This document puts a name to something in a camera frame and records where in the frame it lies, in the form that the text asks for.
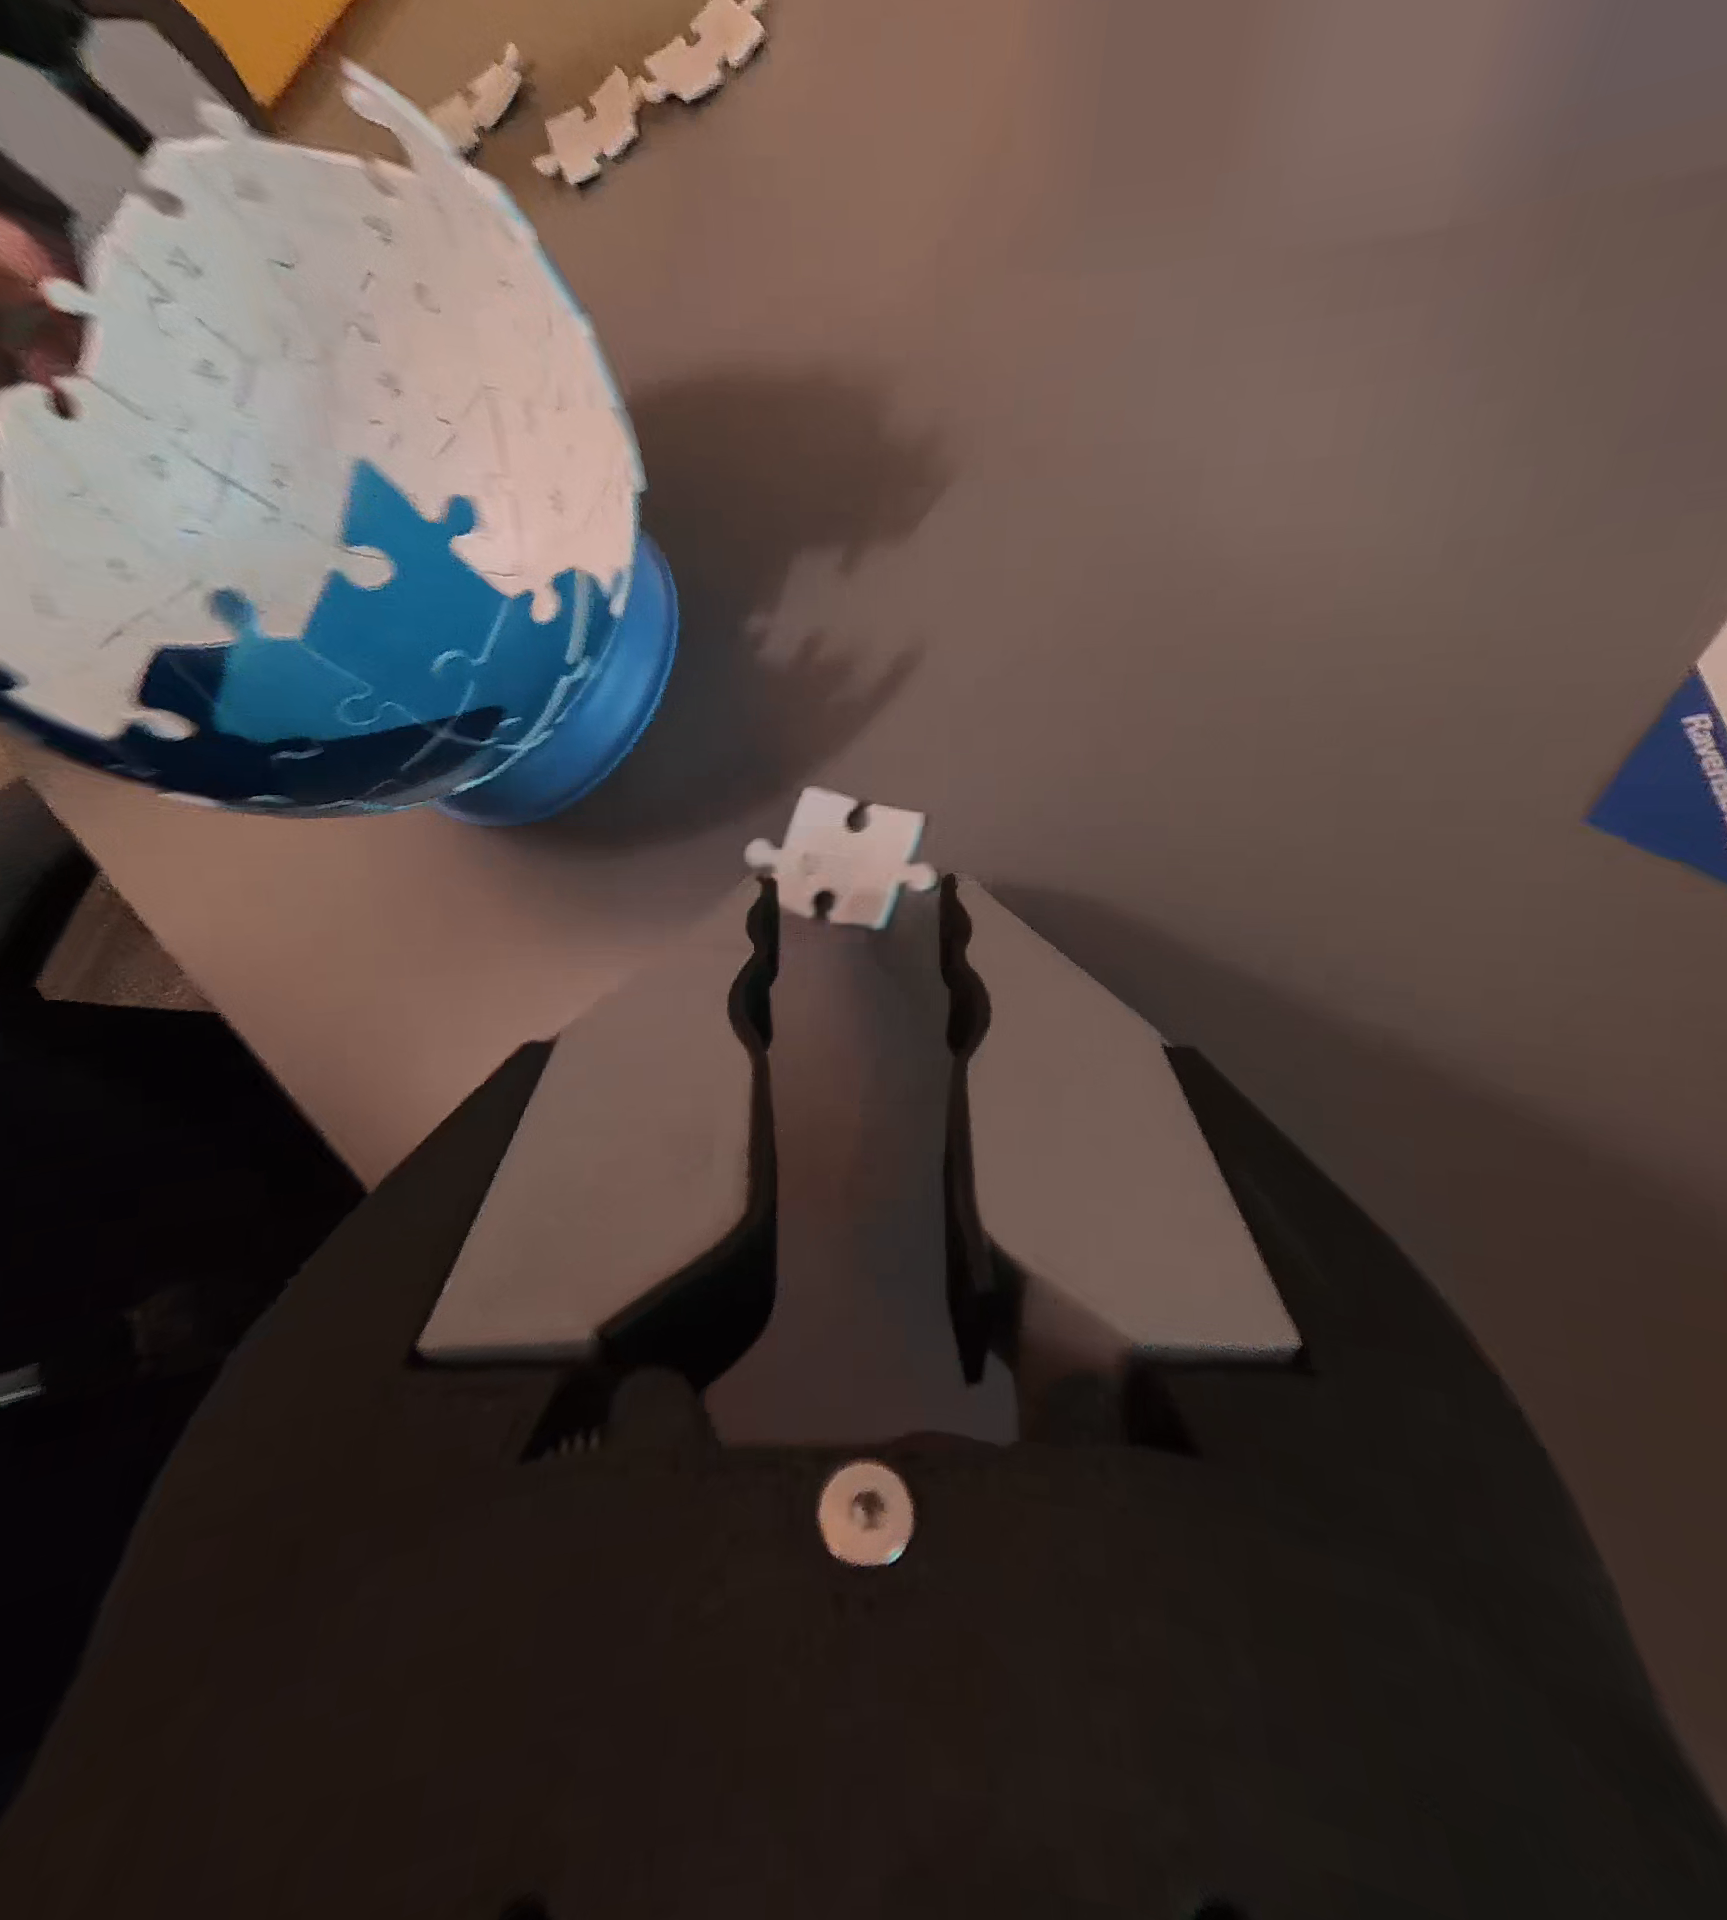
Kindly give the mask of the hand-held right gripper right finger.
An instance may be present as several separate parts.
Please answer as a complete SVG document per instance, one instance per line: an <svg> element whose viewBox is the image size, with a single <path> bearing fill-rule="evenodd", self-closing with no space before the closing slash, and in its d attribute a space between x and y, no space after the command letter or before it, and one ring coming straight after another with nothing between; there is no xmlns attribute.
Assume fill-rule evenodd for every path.
<svg viewBox="0 0 1727 1920"><path fill-rule="evenodd" d="M942 879L938 951L964 1380L1299 1355L1162 1034L976 879Z"/></svg>

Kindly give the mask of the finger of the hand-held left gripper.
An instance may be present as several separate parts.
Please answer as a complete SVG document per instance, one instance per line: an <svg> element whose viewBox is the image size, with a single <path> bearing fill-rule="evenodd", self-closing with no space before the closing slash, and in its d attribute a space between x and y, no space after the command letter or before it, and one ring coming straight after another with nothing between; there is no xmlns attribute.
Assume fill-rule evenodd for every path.
<svg viewBox="0 0 1727 1920"><path fill-rule="evenodd" d="M136 183L156 136L78 61L0 50L0 209L94 235Z"/></svg>
<svg viewBox="0 0 1727 1920"><path fill-rule="evenodd" d="M268 109L192 11L72 11L68 31L60 89L128 152L204 134L210 105L272 131Z"/></svg>

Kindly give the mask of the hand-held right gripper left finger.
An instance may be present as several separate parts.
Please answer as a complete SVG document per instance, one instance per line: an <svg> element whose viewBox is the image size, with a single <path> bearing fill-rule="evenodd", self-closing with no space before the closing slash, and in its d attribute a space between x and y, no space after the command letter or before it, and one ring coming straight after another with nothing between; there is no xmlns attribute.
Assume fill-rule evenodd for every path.
<svg viewBox="0 0 1727 1920"><path fill-rule="evenodd" d="M780 900L746 877L550 1044L418 1353L708 1388L778 1300Z"/></svg>

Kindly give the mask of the blue puzzle ball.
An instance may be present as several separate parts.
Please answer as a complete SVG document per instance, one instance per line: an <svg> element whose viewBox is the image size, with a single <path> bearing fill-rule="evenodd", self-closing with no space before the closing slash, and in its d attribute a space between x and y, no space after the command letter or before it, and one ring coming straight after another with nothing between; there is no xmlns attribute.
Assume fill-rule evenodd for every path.
<svg viewBox="0 0 1727 1920"><path fill-rule="evenodd" d="M544 744L626 609L636 428L510 193L392 85L402 157L156 148L0 391L0 719L172 797L436 806Z"/></svg>

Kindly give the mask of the group of white puzzle pieces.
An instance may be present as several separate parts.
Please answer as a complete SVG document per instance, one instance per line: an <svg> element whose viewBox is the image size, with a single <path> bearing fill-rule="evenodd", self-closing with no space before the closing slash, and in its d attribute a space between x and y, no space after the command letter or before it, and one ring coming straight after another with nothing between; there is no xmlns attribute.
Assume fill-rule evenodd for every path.
<svg viewBox="0 0 1727 1920"><path fill-rule="evenodd" d="M612 66L588 99L544 122L536 171L566 186L586 186L622 157L640 134L646 107L696 105L744 69L766 46L764 1L700 4L674 39L642 53L636 64ZM534 73L514 42L444 99L426 107L428 119L462 157L472 157L520 104Z"/></svg>

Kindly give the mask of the white puzzle piece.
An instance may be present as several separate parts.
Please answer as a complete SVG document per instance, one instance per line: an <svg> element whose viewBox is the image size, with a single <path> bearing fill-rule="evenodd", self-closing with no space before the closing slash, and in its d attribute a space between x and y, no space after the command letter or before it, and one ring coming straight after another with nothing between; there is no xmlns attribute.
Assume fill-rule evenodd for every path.
<svg viewBox="0 0 1727 1920"><path fill-rule="evenodd" d="M800 791L782 840L744 849L788 915L838 927L884 930L904 894L930 894L938 872L922 859L924 813L846 791Z"/></svg>

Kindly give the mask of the blue ball stand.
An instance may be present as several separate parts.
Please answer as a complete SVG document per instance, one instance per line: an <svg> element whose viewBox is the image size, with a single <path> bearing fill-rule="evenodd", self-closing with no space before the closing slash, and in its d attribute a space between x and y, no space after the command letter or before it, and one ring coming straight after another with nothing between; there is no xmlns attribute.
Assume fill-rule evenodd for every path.
<svg viewBox="0 0 1727 1920"><path fill-rule="evenodd" d="M550 737L490 779L436 801L450 819L488 828L548 821L588 799L632 756L678 664L682 607L672 565L650 534L636 539L632 592L604 659Z"/></svg>

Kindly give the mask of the yellow plastic bin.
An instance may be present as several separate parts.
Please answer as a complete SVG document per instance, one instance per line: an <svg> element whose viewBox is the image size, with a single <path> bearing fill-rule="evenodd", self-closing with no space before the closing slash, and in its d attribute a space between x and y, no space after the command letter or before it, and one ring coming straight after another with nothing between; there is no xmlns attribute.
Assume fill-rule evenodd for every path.
<svg viewBox="0 0 1727 1920"><path fill-rule="evenodd" d="M274 105L302 75L354 1L184 1L238 78Z"/></svg>

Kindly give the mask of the person's dark clothing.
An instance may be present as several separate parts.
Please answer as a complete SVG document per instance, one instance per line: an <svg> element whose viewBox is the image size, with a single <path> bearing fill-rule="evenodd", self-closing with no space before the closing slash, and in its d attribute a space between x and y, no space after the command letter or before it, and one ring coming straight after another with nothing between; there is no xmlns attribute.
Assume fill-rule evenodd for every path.
<svg viewBox="0 0 1727 1920"><path fill-rule="evenodd" d="M0 991L0 1813L206 1388L362 1194L218 1016Z"/></svg>

